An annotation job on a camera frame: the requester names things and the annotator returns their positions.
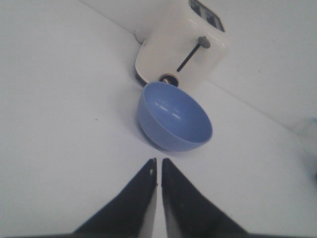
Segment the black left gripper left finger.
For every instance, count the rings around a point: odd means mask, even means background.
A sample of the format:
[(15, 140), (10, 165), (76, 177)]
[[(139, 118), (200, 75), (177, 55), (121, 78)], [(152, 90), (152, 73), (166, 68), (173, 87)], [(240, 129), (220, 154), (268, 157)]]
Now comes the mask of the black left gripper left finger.
[(151, 235), (157, 205), (157, 160), (149, 159), (124, 189), (74, 231), (76, 235)]

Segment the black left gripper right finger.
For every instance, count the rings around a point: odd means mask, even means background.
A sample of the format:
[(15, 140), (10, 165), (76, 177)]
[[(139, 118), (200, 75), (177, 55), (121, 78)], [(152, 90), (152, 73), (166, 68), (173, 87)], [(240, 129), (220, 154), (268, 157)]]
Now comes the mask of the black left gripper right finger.
[(162, 200), (168, 235), (246, 234), (206, 199), (169, 158), (162, 161)]

